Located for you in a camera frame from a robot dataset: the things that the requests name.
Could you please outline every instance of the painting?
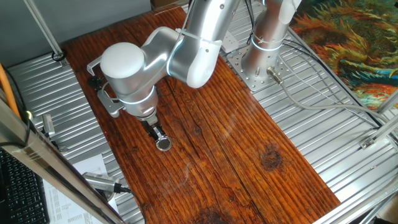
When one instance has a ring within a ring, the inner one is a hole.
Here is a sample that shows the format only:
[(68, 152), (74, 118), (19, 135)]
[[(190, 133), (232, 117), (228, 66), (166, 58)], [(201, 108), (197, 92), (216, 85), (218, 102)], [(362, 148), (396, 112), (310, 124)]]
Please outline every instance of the painting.
[(398, 89), (397, 7), (396, 0), (303, 0), (291, 28), (375, 110)]

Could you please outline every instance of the black keyboard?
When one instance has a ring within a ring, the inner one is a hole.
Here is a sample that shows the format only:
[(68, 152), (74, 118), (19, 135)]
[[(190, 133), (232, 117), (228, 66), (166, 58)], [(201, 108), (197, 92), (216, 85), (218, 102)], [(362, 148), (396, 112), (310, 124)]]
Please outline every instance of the black keyboard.
[(0, 184), (4, 186), (10, 222), (48, 223), (49, 215), (41, 178), (3, 149), (0, 149), (0, 165)]

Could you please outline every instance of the robotic arm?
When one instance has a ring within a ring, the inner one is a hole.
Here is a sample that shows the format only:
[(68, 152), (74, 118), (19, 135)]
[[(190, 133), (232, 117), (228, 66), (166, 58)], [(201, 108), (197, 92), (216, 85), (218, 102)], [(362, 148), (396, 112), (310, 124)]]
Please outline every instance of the robotic arm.
[[(172, 143), (156, 117), (155, 84), (170, 75), (192, 88), (203, 86), (215, 69), (222, 40), (239, 2), (194, 0), (188, 10), (186, 30), (160, 27), (141, 48), (118, 43), (102, 55), (100, 66), (120, 101), (117, 108), (142, 121), (159, 150), (169, 150)], [(266, 75), (268, 68), (277, 66), (279, 48), (300, 2), (267, 0), (268, 10), (257, 18), (251, 46), (243, 57), (242, 66), (247, 73)], [(109, 102), (104, 103), (103, 93), (98, 92), (101, 102), (113, 107)]]

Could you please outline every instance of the wooden tabletop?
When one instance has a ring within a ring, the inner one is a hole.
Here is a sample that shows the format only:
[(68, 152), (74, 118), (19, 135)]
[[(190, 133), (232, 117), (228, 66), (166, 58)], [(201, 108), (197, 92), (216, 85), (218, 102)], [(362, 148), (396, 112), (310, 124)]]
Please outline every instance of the wooden tabletop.
[(158, 118), (172, 138), (156, 149), (138, 120), (112, 118), (87, 85), (88, 63), (118, 42), (141, 46), (160, 27), (181, 27), (185, 13), (168, 6), (66, 43), (68, 60), (148, 223), (312, 223), (340, 202), (218, 59), (210, 81), (192, 89), (158, 82)]

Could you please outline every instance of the gray cable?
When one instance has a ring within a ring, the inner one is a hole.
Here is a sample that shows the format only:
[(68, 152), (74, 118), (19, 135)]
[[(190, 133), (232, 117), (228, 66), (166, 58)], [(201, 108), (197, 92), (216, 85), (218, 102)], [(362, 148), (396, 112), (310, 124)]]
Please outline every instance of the gray cable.
[(376, 118), (379, 118), (380, 120), (384, 121), (385, 123), (388, 122), (388, 120), (386, 118), (384, 118), (383, 116), (381, 116), (377, 112), (372, 111), (372, 110), (367, 109), (367, 108), (362, 107), (362, 106), (346, 105), (346, 104), (337, 104), (337, 105), (328, 105), (328, 106), (307, 106), (307, 105), (304, 105), (304, 104), (298, 102), (295, 98), (293, 98), (293, 96), (287, 90), (287, 88), (285, 86), (285, 83), (280, 84), (280, 86), (285, 91), (287, 97), (289, 97), (290, 100), (293, 101), (293, 103), (295, 103), (297, 106), (299, 106), (301, 108), (304, 108), (304, 109), (307, 109), (307, 110), (327, 110), (327, 109), (333, 109), (333, 108), (351, 108), (351, 109), (356, 109), (356, 110), (367, 112), (367, 113), (375, 116)]

